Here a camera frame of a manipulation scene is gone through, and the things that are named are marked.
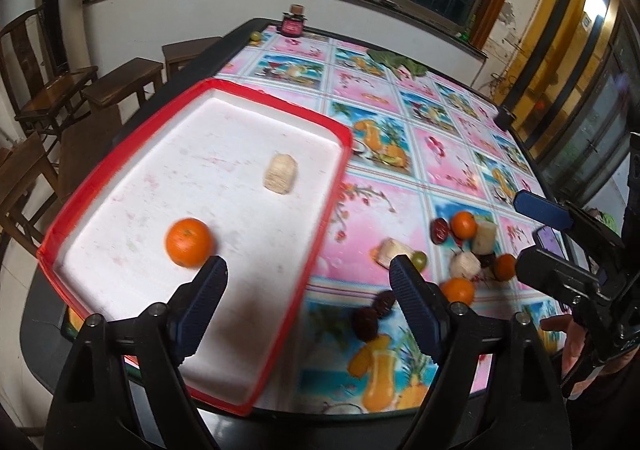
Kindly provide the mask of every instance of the screw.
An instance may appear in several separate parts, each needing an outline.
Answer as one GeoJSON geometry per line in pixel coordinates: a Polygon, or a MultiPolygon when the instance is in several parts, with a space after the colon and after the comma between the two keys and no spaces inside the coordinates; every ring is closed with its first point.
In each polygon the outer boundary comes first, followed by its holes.
{"type": "Polygon", "coordinates": [[[464,316],[468,313],[469,308],[466,304],[462,302],[453,302],[449,306],[450,311],[456,316],[464,316]]]}
{"type": "Polygon", "coordinates": [[[151,304],[149,306],[148,311],[151,316],[160,316],[166,311],[166,304],[163,304],[162,302],[156,302],[155,304],[151,304]]]}
{"type": "Polygon", "coordinates": [[[516,313],[516,322],[518,322],[520,325],[529,325],[529,323],[531,322],[531,317],[524,311],[520,311],[519,313],[516,313]]]}
{"type": "Polygon", "coordinates": [[[87,318],[84,323],[87,324],[89,327],[95,327],[97,325],[100,325],[100,322],[102,322],[102,316],[98,315],[98,313],[89,316],[89,318],[87,318]]]}

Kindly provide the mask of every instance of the orange fruit in tray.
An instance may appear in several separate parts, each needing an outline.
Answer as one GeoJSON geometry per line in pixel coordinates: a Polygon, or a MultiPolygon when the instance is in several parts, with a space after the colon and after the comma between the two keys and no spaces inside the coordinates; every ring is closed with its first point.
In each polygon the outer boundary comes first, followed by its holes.
{"type": "Polygon", "coordinates": [[[504,253],[495,259],[494,276],[500,282],[507,282],[516,276],[516,258],[511,253],[504,253]]]}
{"type": "Polygon", "coordinates": [[[192,217],[175,223],[164,239],[167,255],[182,267],[201,267],[213,253],[214,244],[207,224],[192,217]]]}
{"type": "Polygon", "coordinates": [[[473,282],[466,278],[456,277],[440,284],[440,290],[449,302],[462,302],[471,305],[476,295],[473,282]]]}
{"type": "Polygon", "coordinates": [[[469,211],[459,211],[449,221],[453,234],[460,240],[472,239],[478,230],[478,224],[469,211]]]}

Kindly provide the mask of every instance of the leafy vegetable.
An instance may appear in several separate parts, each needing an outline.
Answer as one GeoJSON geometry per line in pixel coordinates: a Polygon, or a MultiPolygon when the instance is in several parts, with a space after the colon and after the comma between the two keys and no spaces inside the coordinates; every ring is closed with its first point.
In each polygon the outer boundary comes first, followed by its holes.
{"type": "Polygon", "coordinates": [[[407,58],[406,56],[396,54],[395,52],[374,51],[373,49],[369,49],[367,54],[374,62],[388,67],[398,80],[402,79],[400,72],[398,71],[398,68],[401,65],[409,71],[409,74],[411,74],[411,77],[414,80],[415,78],[424,76],[427,73],[427,67],[424,65],[414,62],[411,58],[407,58]]]}

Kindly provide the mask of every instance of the green fruit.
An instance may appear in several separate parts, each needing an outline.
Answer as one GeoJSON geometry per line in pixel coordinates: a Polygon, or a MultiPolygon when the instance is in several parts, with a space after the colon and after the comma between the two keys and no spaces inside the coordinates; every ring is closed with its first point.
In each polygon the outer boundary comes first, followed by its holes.
{"type": "Polygon", "coordinates": [[[427,258],[427,255],[424,252],[414,251],[414,254],[411,256],[411,262],[415,266],[415,269],[417,269],[420,273],[422,273],[424,268],[427,267],[427,264],[429,263],[429,259],[427,258]]]}

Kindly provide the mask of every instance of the jar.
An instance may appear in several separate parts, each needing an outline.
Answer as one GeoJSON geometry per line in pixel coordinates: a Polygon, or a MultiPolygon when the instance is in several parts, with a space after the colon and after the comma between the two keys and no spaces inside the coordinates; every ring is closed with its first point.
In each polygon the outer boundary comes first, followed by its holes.
{"type": "Polygon", "coordinates": [[[282,14],[282,24],[280,34],[287,38],[300,38],[305,30],[305,17],[302,14],[305,10],[301,5],[293,4],[288,13],[282,14]]]}

